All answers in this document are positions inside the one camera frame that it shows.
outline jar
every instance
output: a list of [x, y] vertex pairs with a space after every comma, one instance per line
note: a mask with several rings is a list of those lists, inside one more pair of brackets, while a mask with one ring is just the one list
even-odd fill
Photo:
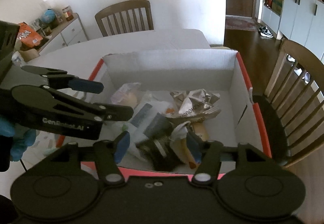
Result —
[[71, 9], [70, 6], [64, 8], [64, 9], [62, 9], [62, 11], [63, 11], [63, 14], [64, 14], [64, 16], [65, 16], [65, 19], [66, 19], [67, 21], [70, 21], [70, 20], [74, 19], [73, 14], [72, 14], [72, 9]]

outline red rug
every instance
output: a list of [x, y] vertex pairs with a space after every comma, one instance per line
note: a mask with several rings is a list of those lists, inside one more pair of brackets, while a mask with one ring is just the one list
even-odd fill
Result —
[[237, 29], [237, 30], [247, 30], [247, 31], [258, 31], [256, 22], [249, 18], [240, 17], [226, 17], [225, 20], [226, 29]]

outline blue glove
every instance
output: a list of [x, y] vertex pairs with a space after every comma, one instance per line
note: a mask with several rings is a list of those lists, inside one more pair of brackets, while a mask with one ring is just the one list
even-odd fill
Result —
[[[10, 122], [4, 116], [0, 115], [0, 135], [13, 137], [16, 134], [15, 124]], [[23, 135], [23, 138], [14, 139], [10, 150], [12, 161], [19, 161], [28, 146], [32, 146], [36, 140], [36, 130], [29, 129]]]

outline shoe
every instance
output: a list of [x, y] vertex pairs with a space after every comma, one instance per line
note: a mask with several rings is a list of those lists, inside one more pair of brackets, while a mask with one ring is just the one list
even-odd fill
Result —
[[263, 37], [273, 38], [273, 35], [270, 32], [270, 30], [267, 28], [267, 26], [260, 27], [259, 32], [260, 32], [261, 36], [263, 36]]

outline blue ball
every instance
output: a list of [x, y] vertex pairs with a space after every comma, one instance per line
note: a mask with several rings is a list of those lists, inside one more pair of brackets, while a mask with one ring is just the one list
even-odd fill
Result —
[[54, 21], [56, 18], [56, 14], [53, 10], [48, 9], [45, 11], [45, 13], [41, 16], [41, 21], [43, 21], [44, 23], [51, 23], [52, 21]]

